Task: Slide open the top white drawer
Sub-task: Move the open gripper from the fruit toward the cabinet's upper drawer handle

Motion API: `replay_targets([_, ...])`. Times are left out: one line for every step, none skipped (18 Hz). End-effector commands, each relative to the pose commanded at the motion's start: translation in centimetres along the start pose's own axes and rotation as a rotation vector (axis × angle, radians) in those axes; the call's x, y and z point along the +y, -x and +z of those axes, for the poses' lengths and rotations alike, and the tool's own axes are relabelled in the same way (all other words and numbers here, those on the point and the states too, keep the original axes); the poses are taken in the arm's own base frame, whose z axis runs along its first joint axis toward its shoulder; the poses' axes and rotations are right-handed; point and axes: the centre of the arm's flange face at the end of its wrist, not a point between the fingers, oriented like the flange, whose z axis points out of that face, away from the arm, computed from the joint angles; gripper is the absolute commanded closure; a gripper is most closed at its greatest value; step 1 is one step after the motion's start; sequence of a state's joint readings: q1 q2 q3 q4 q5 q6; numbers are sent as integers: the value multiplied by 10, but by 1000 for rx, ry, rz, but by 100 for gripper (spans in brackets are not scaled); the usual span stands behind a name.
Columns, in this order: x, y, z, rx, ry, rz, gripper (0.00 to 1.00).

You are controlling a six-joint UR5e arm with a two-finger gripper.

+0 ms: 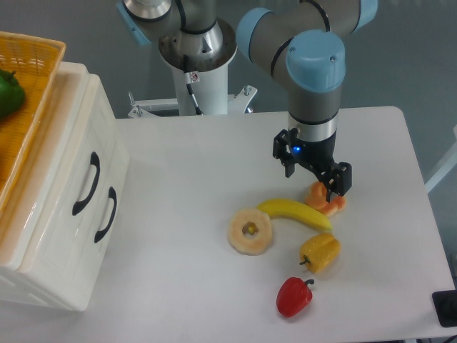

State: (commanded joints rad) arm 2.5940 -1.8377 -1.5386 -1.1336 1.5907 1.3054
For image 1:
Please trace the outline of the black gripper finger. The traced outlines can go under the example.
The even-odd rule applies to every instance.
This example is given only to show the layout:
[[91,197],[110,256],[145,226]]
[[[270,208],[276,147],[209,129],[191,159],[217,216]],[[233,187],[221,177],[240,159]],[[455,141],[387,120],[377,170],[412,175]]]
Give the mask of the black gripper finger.
[[289,148],[288,131],[281,130],[273,139],[272,155],[284,167],[285,177],[290,177],[295,172],[296,160]]
[[326,188],[325,200],[328,203],[335,196],[344,196],[352,187],[352,165],[347,162],[332,162],[321,172],[321,183]]

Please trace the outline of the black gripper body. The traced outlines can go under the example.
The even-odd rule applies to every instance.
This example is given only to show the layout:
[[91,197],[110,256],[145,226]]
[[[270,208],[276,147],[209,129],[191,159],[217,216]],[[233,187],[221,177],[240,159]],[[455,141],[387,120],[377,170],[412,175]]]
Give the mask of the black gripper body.
[[298,129],[289,131],[289,148],[292,157],[289,166],[289,175],[295,172],[295,164],[313,172],[316,178],[323,183],[335,182],[335,148],[336,132],[323,141],[304,141],[298,137]]

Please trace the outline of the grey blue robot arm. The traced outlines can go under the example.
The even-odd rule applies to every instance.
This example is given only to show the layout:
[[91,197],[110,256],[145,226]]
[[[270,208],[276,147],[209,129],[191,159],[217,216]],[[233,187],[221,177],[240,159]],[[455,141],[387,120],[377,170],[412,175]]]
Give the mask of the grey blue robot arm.
[[217,16],[214,1],[121,1],[118,8],[142,44],[158,44],[180,115],[229,113],[228,66],[243,54],[288,93],[288,128],[273,141],[286,176],[302,166],[327,197],[351,188],[351,165],[333,159],[346,75],[342,38],[374,18],[376,1],[300,1],[285,14],[258,7],[237,27]]

